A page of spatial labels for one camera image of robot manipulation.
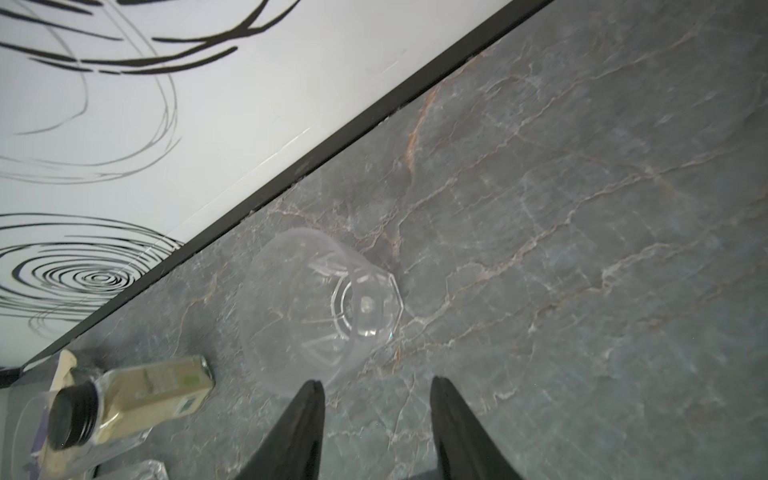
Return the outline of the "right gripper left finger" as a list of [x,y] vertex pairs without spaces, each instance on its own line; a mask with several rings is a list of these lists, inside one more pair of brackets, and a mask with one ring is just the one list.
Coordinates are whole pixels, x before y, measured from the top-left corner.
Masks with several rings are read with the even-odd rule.
[[308,380],[236,479],[318,479],[324,423],[323,385]]

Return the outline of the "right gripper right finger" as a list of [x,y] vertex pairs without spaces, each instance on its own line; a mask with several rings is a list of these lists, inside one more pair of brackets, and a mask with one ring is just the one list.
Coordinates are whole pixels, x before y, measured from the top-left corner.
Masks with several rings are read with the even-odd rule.
[[448,378],[433,378],[430,408],[442,479],[522,479]]

